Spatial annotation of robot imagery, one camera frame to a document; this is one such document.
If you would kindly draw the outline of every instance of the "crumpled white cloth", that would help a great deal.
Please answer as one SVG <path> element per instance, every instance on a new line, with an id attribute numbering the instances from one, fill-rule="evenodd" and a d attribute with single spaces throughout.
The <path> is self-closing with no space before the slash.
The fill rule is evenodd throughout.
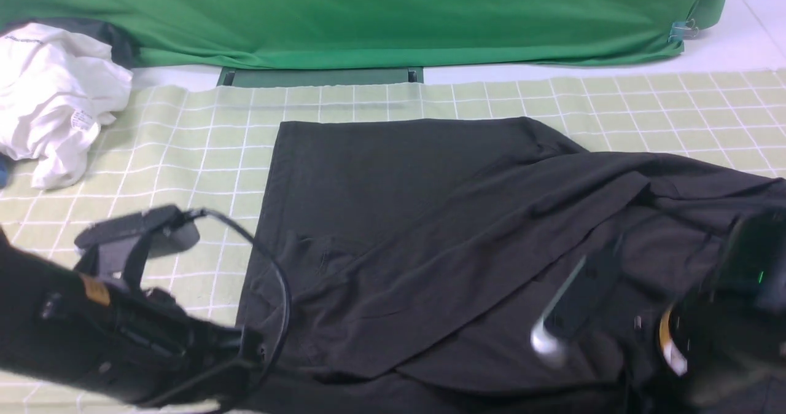
<path id="1" fill-rule="evenodd" d="M 38 159 L 32 187 L 75 184 L 110 112 L 126 108 L 131 72 L 86 34 L 28 24 L 0 36 L 0 152 Z"/>

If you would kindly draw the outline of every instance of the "wrinkled fabric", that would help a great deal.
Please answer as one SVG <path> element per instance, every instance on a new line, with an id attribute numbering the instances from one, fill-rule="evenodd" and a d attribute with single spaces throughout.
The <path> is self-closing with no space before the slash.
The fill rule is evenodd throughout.
<path id="1" fill-rule="evenodd" d="M 282 366 L 392 412 L 612 412 L 617 344 L 594 333 L 551 369 L 530 347 L 534 322 L 581 257 L 666 211 L 627 237 L 624 266 L 687 290 L 717 262 L 707 232 L 739 211 L 680 207 L 724 198 L 786 205 L 786 185 L 670 154 L 590 153 L 528 118 L 283 123 L 256 235 L 292 283 Z M 238 322 L 273 337 L 268 267 L 252 256 Z M 759 389 L 712 412 L 786 407 Z"/>
<path id="2" fill-rule="evenodd" d="M 670 40 L 671 26 L 707 28 L 724 0 L 2 1 L 0 24 L 91 16 L 117 25 L 140 42 L 140 66 L 317 70 L 672 58 L 684 44 Z"/>
<path id="3" fill-rule="evenodd" d="M 34 188 L 75 184 L 101 127 L 128 104 L 130 70 L 110 45 L 36 23 L 0 36 L 0 69 L 0 153 L 39 160 Z"/>

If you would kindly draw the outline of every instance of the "yellow label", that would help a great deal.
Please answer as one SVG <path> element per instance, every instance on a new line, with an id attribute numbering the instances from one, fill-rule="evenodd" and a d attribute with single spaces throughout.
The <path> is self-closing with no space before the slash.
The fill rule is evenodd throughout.
<path id="1" fill-rule="evenodd" d="M 671 308 L 669 308 L 660 319 L 660 328 L 658 330 L 660 350 L 663 352 L 663 359 L 666 360 L 666 364 L 668 364 L 675 374 L 680 375 L 681 377 L 682 375 L 685 375 L 686 372 L 688 372 L 688 361 L 674 344 L 674 339 L 671 337 L 671 330 L 669 328 L 670 321 Z"/>
<path id="2" fill-rule="evenodd" d="M 106 285 L 84 274 L 80 274 L 79 276 L 82 277 L 82 282 L 85 283 L 85 294 L 87 299 L 96 302 L 96 304 L 109 306 L 109 290 L 106 288 Z"/>

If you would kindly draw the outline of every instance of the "binder clip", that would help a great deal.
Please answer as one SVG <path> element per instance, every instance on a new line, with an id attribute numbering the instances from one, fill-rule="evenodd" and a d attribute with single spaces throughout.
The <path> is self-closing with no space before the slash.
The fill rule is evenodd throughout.
<path id="1" fill-rule="evenodd" d="M 675 22 L 671 25 L 669 42 L 682 42 L 685 39 L 693 39 L 699 36 L 699 28 L 696 27 L 696 20 L 689 19 Z"/>

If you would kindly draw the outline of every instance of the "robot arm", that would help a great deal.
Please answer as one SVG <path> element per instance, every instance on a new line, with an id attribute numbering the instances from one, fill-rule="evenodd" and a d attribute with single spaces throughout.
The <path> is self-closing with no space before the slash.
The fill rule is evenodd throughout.
<path id="1" fill-rule="evenodd" d="M 626 352 L 632 385 L 687 409 L 786 371 L 786 210 L 733 224 L 719 266 L 684 296 L 625 274 L 621 244 L 582 260 L 534 326 L 545 363 L 562 366 L 572 341 L 604 330 Z"/>
<path id="2" fill-rule="evenodd" d="M 202 321 L 165 290 L 140 288 L 148 258 L 197 243 L 195 217 L 165 206 L 96 224 L 77 238 L 73 270 L 14 249 L 0 228 L 0 369 L 141 408 L 216 400 L 211 414 L 387 414 L 276 366 L 280 332 Z"/>

